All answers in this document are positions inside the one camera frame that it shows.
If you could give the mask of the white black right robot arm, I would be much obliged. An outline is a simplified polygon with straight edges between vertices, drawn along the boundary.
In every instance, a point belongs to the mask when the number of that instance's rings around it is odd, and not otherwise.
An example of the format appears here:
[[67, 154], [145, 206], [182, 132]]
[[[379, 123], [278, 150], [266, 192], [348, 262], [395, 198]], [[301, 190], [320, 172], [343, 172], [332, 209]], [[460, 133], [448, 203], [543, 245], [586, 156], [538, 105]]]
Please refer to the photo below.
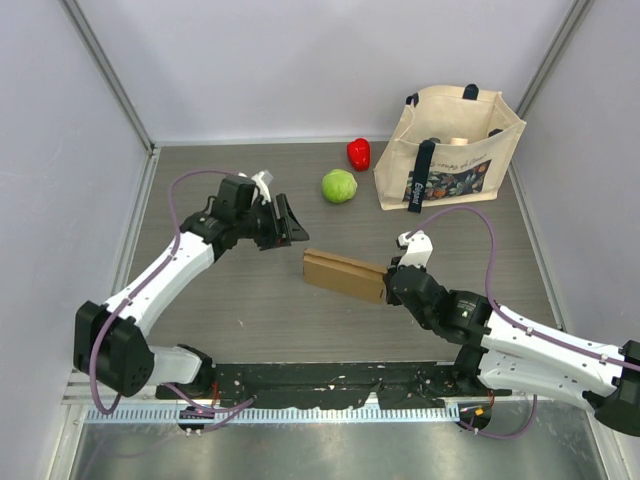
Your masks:
[[639, 434], [639, 344], [598, 343], [530, 320], [483, 295], [447, 290], [425, 269], [394, 267], [386, 300], [459, 346], [451, 380], [465, 395], [484, 386], [574, 405], [606, 427]]

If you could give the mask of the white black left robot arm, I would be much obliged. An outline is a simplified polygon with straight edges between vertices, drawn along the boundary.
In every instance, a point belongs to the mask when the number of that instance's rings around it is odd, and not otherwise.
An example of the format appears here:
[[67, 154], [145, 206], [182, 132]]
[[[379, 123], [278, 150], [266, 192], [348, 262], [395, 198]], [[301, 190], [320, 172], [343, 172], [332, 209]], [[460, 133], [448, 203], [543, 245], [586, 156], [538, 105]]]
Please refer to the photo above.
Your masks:
[[266, 170], [225, 176], [204, 209], [174, 223], [172, 241], [142, 274], [104, 302], [78, 309], [73, 365], [92, 389], [104, 385], [132, 397], [170, 383], [193, 399], [211, 391], [209, 356], [188, 346], [152, 347], [147, 337], [178, 294], [239, 241], [264, 251], [308, 240], [287, 197], [271, 194], [271, 181]]

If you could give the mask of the brown cardboard box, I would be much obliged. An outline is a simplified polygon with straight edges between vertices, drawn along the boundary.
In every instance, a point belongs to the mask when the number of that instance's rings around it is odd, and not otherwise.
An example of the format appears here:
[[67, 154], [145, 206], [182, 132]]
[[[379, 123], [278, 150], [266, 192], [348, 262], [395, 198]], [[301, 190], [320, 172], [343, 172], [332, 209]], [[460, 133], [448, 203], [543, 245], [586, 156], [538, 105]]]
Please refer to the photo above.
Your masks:
[[387, 267], [324, 252], [305, 249], [303, 278], [306, 283], [373, 304], [386, 302]]

